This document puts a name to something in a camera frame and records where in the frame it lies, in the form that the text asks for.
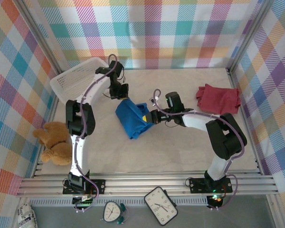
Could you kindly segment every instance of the alarm clock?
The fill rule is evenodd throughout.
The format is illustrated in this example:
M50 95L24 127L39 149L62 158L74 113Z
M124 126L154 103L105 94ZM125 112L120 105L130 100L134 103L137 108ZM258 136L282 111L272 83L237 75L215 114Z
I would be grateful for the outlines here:
M104 206L103 220L109 223L117 221L117 224L122 224L125 210L126 207L123 203L119 206L114 201L108 201Z
M144 197L144 201L162 226L165 226L178 215L176 204L170 199L167 191L161 187L156 187L150 191Z

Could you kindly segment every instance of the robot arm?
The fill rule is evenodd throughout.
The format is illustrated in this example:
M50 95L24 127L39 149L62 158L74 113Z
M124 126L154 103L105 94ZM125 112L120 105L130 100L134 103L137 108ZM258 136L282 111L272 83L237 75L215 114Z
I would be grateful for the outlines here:
M73 145L72 166L68 174L66 186L73 190L73 194L89 194L91 189L91 185L85 181L82 173L89 178L87 165L88 153L84 151L86 137L91 135L95 129L95 118L92 107L106 89L110 90L111 99L125 99L128 97L128 84L121 84L117 80L122 70L123 65L119 62L115 63L115 61L112 61L108 68L98 68L93 81L87 87L88 89L76 100L68 100L66 103L66 123L69 133L71 134ZM78 114L81 112L80 102L82 100L83 113ZM86 124L85 133L79 138L84 131L84 121Z
M168 93L166 95L166 101L169 108L163 109L164 112L153 110L144 116L143 119L154 124L159 124L161 121L173 120L176 124L183 127L194 127L208 132L215 156L211 166L205 172L205 183L209 191L216 189L226 178L226 172L231 164L232 158L237 156L242 150L242 145L238 136L236 136L234 131L219 119L213 120L212 117L214 115L205 116L189 114L190 112L195 111L192 109L185 109L177 92ZM220 116L220 118L225 122L228 122L234 128L243 141L244 146L246 146L247 139L233 116L226 113Z

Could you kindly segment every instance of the green alarm clock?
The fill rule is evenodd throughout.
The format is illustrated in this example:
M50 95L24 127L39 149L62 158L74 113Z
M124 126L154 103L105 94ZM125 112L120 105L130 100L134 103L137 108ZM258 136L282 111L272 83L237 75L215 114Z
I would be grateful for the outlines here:
M123 203L120 206L114 201L108 201L104 206L104 216L103 219L105 222L116 222L117 224L122 224L124 220L124 211L126 207Z

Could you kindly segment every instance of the aluminum rail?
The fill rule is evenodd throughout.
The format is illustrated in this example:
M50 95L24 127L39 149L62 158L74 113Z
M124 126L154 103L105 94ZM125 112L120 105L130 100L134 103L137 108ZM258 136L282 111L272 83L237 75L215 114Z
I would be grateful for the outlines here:
M238 179L237 195L271 195L278 194L272 176L260 175L253 171L232 171ZM57 197L63 195L62 181L67 175L39 175L31 179L23 179L18 197ZM100 197L141 197L157 186L167 190L170 196L202 196L209 193L190 194L185 186L188 177L203 178L203 171L198 172L157 172L157 173L108 173L94 174L91 179L105 179L104 195Z

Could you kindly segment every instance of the clock hand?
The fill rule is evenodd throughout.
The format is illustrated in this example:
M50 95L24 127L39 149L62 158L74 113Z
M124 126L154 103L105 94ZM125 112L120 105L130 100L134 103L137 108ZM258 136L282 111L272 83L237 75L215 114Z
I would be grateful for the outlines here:
M157 205L157 206L158 206L158 208L157 208L156 210L158 210L158 209L161 207L161 205L160 205L160 204L155 203L155 205Z
M168 212L163 206L161 206L166 212Z
M111 214L109 215L109 217L108 217L108 218L110 218L110 216L112 215L112 213L113 213L113 212L111 211Z

